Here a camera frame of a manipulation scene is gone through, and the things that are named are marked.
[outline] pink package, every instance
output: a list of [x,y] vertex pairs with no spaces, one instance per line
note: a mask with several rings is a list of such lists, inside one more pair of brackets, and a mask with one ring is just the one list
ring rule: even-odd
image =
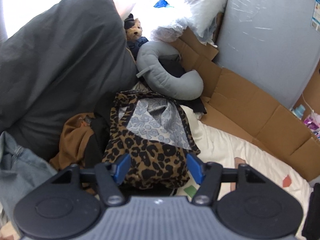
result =
[[311,113],[307,116],[307,118],[303,121],[303,123],[309,127],[310,130],[316,131],[319,129],[320,125],[320,115],[316,113]]

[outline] brown fabric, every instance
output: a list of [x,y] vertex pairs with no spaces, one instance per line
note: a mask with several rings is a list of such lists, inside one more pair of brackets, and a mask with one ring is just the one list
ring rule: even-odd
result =
[[[189,180],[186,155],[200,153],[191,136],[187,116],[183,109],[176,104],[191,150],[143,139],[126,128],[137,102],[142,98],[166,97],[153,92],[116,94],[115,107],[111,108],[110,113],[110,141],[103,162],[113,163],[119,156],[129,153],[131,168],[127,173],[125,183],[139,189],[152,188],[159,183],[167,188],[182,187]],[[119,109],[126,106],[127,109],[119,120]]]
[[87,146],[93,130],[85,117],[94,118],[93,113],[77,114],[71,117],[63,126],[60,136],[59,153],[50,160],[50,164],[59,170],[63,170],[72,163],[84,168],[84,149]]

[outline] white cable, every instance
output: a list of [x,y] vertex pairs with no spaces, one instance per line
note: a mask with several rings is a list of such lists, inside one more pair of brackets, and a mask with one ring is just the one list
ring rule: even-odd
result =
[[316,116],[315,116],[315,111],[312,109],[312,107],[311,107],[311,106],[307,103],[307,101],[304,99],[303,93],[302,93],[302,99],[303,99],[303,101],[306,103],[306,105],[310,108],[310,110],[311,110],[311,116],[312,116],[314,122],[316,123],[316,125],[317,125],[318,127],[320,127],[320,124],[318,123],[318,121],[317,121],[317,119],[316,119]]

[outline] dark blue clothing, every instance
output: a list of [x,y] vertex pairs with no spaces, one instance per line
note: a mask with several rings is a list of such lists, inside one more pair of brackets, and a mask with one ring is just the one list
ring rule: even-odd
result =
[[148,39],[146,37],[141,37],[136,41],[127,41],[128,47],[134,57],[134,60],[137,60],[138,51],[140,47],[146,42],[148,42]]

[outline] screw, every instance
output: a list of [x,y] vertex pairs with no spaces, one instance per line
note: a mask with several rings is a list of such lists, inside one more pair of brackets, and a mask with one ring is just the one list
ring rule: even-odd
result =
[[199,205],[208,204],[209,201],[210,201],[210,198],[206,195],[200,195],[195,198],[195,202]]
[[119,205],[122,203],[122,201],[123,201],[122,197],[118,195],[113,195],[108,197],[108,203],[110,205]]
[[206,168],[210,169],[214,165],[214,162],[207,162],[206,163]]
[[156,203],[157,205],[160,205],[160,204],[163,203],[163,200],[162,200],[162,199],[156,199],[156,200],[154,201],[154,203]]

